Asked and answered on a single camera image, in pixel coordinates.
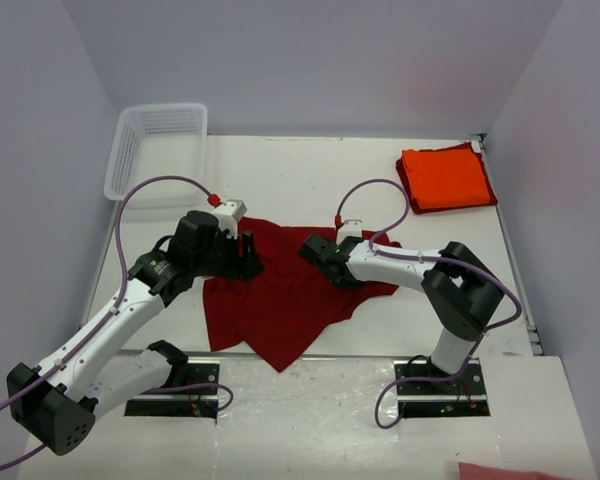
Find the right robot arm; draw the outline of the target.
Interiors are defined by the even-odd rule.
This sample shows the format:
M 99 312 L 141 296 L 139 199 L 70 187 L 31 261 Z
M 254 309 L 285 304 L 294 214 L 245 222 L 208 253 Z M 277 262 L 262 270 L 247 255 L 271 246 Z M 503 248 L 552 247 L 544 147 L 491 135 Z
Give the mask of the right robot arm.
M 428 385 L 439 393 L 461 382 L 463 364 L 505 296 L 486 266 L 458 242 L 417 253 L 395 247 L 374 250 L 361 237 L 337 243 L 313 234 L 299 255 L 339 288 L 383 283 L 423 293 L 442 325 L 426 368 Z

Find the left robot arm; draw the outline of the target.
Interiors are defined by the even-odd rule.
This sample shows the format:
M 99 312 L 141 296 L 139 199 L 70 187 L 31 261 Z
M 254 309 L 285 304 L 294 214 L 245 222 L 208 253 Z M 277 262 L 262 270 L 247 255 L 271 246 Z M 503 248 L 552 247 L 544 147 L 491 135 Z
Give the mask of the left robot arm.
M 152 343 L 122 374 L 104 377 L 106 364 L 149 320 L 199 277 L 251 281 L 264 267 L 252 233 L 239 232 L 246 213 L 238 200 L 210 212 L 193 210 L 171 236 L 124 269 L 119 290 L 55 352 L 35 366 L 17 364 L 7 375 L 12 418 L 58 456 L 74 450 L 95 422 L 117 404 L 148 390 L 181 390 L 188 379 L 183 353 Z

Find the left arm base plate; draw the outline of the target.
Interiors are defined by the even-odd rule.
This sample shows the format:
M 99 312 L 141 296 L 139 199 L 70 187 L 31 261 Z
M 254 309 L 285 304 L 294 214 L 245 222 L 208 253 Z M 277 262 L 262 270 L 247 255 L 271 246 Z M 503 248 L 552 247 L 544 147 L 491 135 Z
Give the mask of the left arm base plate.
M 162 389 L 176 388 L 176 392 L 137 396 L 126 403 L 124 416 L 215 420 L 220 406 L 218 388 L 193 388 L 193 385 L 215 383 L 219 379 L 218 361 L 189 358 L 162 386 Z

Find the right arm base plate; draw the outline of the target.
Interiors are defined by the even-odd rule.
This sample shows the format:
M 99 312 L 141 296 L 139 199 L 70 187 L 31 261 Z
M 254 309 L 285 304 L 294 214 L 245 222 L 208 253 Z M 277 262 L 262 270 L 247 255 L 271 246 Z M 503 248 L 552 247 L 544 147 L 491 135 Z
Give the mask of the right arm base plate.
M 489 417 L 486 385 L 478 361 L 447 382 L 412 381 L 396 386 L 398 410 L 404 419 Z

